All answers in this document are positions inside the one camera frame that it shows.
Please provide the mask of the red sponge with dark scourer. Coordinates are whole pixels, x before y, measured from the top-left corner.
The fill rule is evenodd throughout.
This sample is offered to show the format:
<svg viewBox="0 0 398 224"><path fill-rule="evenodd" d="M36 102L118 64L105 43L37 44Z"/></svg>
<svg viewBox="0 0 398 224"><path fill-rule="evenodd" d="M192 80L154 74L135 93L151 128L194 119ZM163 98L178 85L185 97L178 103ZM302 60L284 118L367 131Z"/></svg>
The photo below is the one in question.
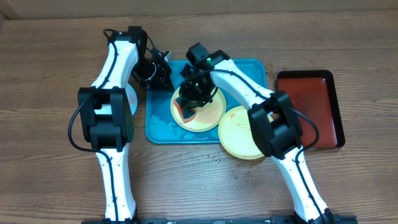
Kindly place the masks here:
<svg viewBox="0 0 398 224"><path fill-rule="evenodd" d="M184 123L192 121L197 115L196 110L189 107L190 103L186 98L179 96L174 99L173 104L177 108L178 114Z"/></svg>

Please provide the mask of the light blue round plate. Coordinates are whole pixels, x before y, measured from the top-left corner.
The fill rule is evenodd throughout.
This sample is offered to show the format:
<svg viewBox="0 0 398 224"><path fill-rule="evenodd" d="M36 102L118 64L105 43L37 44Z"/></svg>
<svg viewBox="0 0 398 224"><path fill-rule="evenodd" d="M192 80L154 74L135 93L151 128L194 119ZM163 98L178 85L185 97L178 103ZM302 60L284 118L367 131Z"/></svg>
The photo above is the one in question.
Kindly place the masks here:
<svg viewBox="0 0 398 224"><path fill-rule="evenodd" d="M134 116L137 110L137 94L136 91L133 89L133 87L130 84L126 85L126 94L127 94L127 99L129 102L131 114Z"/></svg>

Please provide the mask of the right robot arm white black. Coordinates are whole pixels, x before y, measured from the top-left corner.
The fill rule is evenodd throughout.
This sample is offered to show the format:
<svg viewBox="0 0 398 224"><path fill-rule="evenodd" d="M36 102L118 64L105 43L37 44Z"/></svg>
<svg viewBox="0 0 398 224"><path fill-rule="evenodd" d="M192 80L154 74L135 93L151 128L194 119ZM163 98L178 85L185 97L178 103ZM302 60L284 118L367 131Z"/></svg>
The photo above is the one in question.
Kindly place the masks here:
<svg viewBox="0 0 398 224"><path fill-rule="evenodd" d="M260 86L222 50L212 54L201 43L186 53L189 64L182 71L175 105L184 122L196 115L196 108L212 101L218 88L228 92L248 113L252 139L265 157L279 167L294 202L297 223L334 223L335 219L321 198L310 175L302 144L303 130L289 95Z"/></svg>

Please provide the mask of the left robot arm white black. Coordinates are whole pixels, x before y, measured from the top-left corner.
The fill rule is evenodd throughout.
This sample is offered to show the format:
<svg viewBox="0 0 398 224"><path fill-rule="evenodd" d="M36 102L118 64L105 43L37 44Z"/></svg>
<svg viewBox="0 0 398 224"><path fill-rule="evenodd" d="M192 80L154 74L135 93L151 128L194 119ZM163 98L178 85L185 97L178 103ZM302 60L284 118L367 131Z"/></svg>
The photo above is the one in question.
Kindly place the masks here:
<svg viewBox="0 0 398 224"><path fill-rule="evenodd" d="M148 48L153 41L141 26L127 31L104 29L108 56L97 79L78 91L78 108L71 117L81 119L83 137L101 166L106 209L102 223L137 223L129 167L134 137L136 92L133 78L144 90L174 91L169 51Z"/></svg>

